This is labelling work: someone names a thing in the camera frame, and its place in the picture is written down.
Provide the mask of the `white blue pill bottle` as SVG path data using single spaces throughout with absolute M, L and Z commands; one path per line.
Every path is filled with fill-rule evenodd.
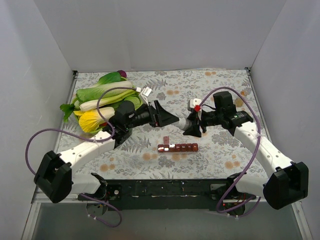
M 186 118 L 179 118 L 179 121 L 173 125 L 182 131 L 186 131 L 192 125 L 192 122 Z

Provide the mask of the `red weekly pill organizer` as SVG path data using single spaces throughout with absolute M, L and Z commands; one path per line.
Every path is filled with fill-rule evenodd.
M 157 145 L 158 153 L 195 153 L 199 151 L 197 143 L 170 143 L 168 136 L 163 137 L 163 143 Z

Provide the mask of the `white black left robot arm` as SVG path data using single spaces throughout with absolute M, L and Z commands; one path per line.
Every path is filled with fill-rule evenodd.
M 134 104 L 124 101 L 109 119 L 108 124 L 92 138 L 60 153 L 47 152 L 34 176 L 34 183 L 56 204 L 69 194 L 88 194 L 95 200 L 106 196 L 107 182 L 98 174 L 76 174 L 85 164 L 98 156 L 113 151 L 142 125 L 165 127 L 177 123 L 179 118 L 166 111 L 156 100 L 135 110 Z

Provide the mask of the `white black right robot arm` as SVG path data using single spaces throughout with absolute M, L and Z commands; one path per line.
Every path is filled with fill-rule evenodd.
M 264 198 L 273 209 L 279 210 L 306 198 L 309 190 L 307 165 L 294 162 L 262 136 L 258 120 L 253 119 L 253 114 L 238 111 L 228 91 L 213 94 L 213 99 L 215 107 L 210 112 L 202 109 L 201 99 L 189 100 L 190 114 L 181 127 L 183 135 L 200 138 L 207 127 L 221 126 L 252 153 L 251 159 L 257 160 L 267 175 L 266 179 L 259 179 L 248 175 L 245 168 L 229 176 L 220 201 L 249 194 Z

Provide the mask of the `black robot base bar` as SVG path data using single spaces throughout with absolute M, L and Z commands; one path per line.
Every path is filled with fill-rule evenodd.
M 107 180 L 97 193 L 85 196 L 108 201 L 119 210 L 214 211 L 231 182 L 227 179 Z

